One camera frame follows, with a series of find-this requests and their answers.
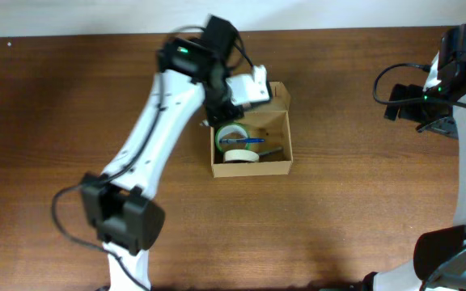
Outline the green tape roll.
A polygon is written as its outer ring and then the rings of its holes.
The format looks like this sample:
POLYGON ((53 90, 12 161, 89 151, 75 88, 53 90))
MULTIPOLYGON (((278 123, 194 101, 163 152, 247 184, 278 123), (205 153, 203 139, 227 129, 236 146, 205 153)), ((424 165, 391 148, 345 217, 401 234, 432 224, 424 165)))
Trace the green tape roll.
POLYGON ((238 134, 242 138, 250 138, 250 134, 243 124, 230 123, 225 124, 215 131, 214 143, 217 150, 221 153, 225 152, 225 146, 221 144, 221 140, 230 134, 238 134))

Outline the blue ballpoint pen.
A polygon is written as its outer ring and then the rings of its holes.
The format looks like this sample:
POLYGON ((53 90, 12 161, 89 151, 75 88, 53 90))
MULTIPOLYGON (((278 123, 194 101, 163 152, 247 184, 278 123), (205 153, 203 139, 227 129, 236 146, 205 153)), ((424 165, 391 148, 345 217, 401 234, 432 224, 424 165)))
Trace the blue ballpoint pen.
POLYGON ((221 139, 219 144, 256 144, 265 142, 263 138, 238 138, 238 139, 221 139))

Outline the cream masking tape roll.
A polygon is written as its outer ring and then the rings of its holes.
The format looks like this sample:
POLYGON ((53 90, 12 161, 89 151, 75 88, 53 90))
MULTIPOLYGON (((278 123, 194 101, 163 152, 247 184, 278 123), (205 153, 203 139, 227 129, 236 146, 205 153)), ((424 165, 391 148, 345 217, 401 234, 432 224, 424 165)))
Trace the cream masking tape roll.
POLYGON ((223 155, 223 162, 259 162, 258 153, 251 150, 228 150, 223 155))

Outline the cardboard box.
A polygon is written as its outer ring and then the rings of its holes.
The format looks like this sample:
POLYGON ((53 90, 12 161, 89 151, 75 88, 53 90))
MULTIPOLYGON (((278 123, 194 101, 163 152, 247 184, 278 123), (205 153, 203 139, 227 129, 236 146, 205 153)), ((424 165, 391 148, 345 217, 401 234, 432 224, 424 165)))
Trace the cardboard box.
MULTIPOLYGON (((214 143, 215 131, 210 130, 212 175, 215 178, 287 175, 293 164, 294 157, 291 145, 289 109, 291 95, 282 82, 271 82, 270 88, 273 99, 253 111, 246 112, 244 118, 232 122, 243 124, 250 134, 250 138, 263 138, 265 142, 256 144, 222 144, 225 152, 228 150, 251 150, 259 153, 282 146, 283 151, 260 158, 259 162, 223 162, 223 155, 214 143)), ((238 134, 230 134, 223 139, 242 138, 238 134)))

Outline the black and white marker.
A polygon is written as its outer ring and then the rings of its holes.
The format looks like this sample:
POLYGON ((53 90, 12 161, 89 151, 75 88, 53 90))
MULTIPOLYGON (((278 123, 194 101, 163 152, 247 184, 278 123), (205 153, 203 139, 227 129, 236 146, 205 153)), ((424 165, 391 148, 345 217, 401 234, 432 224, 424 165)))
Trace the black and white marker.
POLYGON ((258 156, 260 158, 262 157, 266 157, 266 156, 269 156, 271 154, 276 154, 276 153, 280 153, 283 151, 283 147, 282 146, 279 146, 279 147, 276 147, 276 148, 273 148, 271 150, 265 150, 265 151, 261 151, 258 153, 258 156))

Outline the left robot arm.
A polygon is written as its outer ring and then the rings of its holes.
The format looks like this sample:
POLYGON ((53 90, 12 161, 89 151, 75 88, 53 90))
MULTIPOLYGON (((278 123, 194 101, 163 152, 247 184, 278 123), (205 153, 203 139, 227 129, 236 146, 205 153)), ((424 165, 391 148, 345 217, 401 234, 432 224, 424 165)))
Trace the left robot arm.
POLYGON ((264 66, 232 75, 234 49, 245 52, 238 30, 210 16, 192 39, 173 32, 156 53, 150 96, 120 152, 99 175, 78 186, 84 214, 95 229, 95 249, 108 257, 109 290, 149 290, 148 255, 165 212, 154 202, 158 183, 189 119, 204 108, 212 127, 244 117, 272 99, 264 66))

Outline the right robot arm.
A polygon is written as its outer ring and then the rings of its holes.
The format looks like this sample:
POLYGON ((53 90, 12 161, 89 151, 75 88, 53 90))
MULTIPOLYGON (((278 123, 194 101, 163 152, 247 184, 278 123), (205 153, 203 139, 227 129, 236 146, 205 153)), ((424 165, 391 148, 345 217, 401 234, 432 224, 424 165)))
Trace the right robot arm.
POLYGON ((413 258, 387 272, 372 272, 360 290, 466 290, 466 24, 445 32, 422 86, 397 84, 385 106, 388 120, 417 123, 417 132, 432 132, 458 141, 459 190, 451 227, 422 234, 413 258))

